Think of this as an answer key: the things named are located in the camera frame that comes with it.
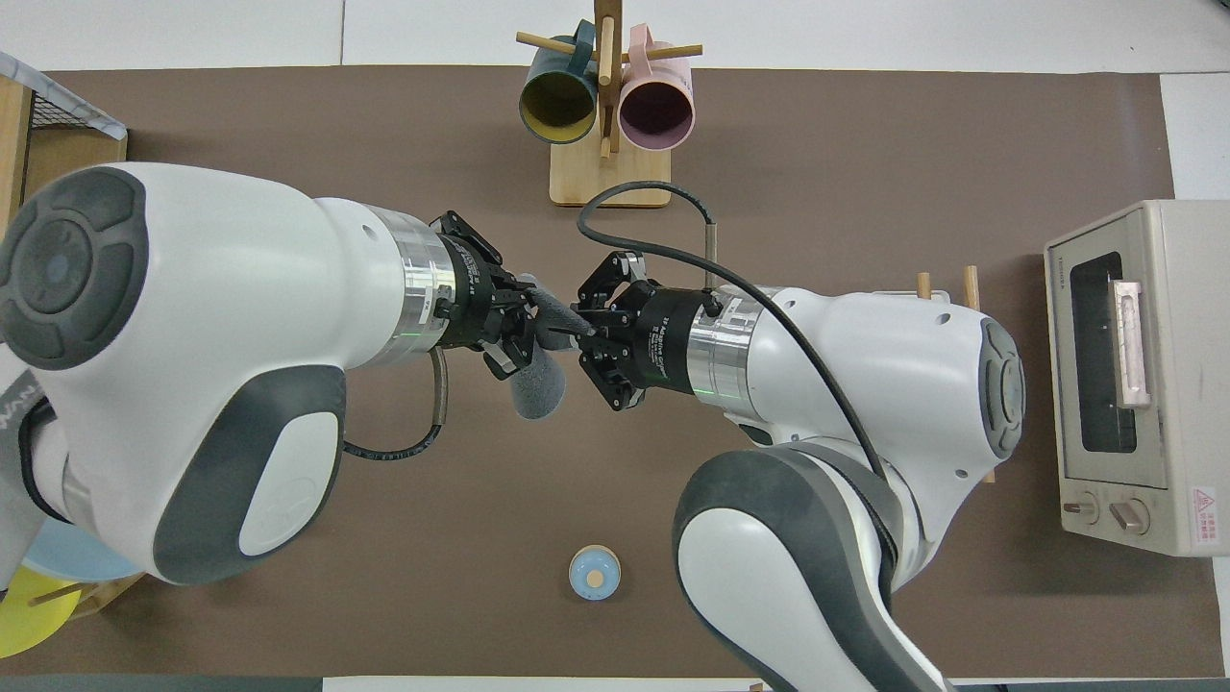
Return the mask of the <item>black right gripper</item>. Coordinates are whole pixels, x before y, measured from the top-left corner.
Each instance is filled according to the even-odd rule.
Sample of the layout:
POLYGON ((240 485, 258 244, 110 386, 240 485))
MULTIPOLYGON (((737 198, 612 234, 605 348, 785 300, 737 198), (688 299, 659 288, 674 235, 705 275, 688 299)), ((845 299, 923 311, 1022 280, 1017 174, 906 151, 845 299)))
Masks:
POLYGON ((688 345, 692 323, 706 301, 702 290, 658 288, 637 251, 615 251, 578 289, 581 316, 613 312, 633 316, 632 332, 577 337, 581 369, 613 411, 643 402, 643 388, 692 393, 688 345))

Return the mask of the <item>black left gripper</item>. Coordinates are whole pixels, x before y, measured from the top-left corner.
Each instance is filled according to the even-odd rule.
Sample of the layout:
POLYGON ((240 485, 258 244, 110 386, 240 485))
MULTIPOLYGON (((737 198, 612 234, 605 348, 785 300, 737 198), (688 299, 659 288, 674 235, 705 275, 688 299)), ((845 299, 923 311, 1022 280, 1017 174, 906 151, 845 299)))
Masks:
POLYGON ((440 349, 483 352, 483 363, 498 381, 524 371, 534 360, 536 334, 531 321, 504 324, 494 301, 528 301, 530 281, 520 281, 504 268, 504 254, 456 211, 444 213, 438 235, 448 251, 455 275, 445 332, 435 342, 440 349))

